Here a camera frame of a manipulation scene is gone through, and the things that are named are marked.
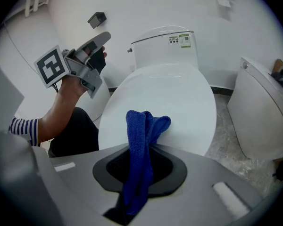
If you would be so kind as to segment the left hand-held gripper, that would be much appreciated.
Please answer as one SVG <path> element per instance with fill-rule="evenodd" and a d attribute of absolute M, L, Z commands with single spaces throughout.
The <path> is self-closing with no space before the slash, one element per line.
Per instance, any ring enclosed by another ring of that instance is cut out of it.
<path fill-rule="evenodd" d="M 102 85 L 100 73 L 106 66 L 103 46 L 110 39 L 109 32 L 102 32 L 77 50 L 60 50 L 59 46 L 50 49 L 34 63 L 45 87 L 52 87 L 66 75 L 75 76 L 94 98 Z"/>

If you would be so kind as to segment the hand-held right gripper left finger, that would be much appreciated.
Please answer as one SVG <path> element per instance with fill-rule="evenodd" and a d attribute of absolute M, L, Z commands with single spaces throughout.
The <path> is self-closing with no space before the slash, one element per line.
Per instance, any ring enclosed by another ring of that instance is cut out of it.
<path fill-rule="evenodd" d="M 23 98 L 0 69 L 0 226 L 62 226 L 32 147 L 8 132 Z"/>

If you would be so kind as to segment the person's left hand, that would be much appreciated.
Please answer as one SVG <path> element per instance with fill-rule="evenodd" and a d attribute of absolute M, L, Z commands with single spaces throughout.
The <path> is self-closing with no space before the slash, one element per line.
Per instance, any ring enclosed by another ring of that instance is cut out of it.
<path fill-rule="evenodd" d="M 64 76 L 62 78 L 59 93 L 64 96 L 80 98 L 87 89 L 82 86 L 81 79 L 75 76 Z"/>

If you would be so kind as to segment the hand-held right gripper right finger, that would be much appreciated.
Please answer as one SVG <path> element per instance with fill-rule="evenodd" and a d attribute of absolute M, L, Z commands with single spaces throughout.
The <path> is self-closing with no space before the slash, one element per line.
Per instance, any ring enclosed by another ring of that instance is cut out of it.
<path fill-rule="evenodd" d="M 133 163 L 128 144 L 51 159 L 66 186 L 109 225 L 254 226 L 265 213 L 260 194 L 213 159 L 150 145 L 154 181 L 136 215 L 123 186 Z"/>

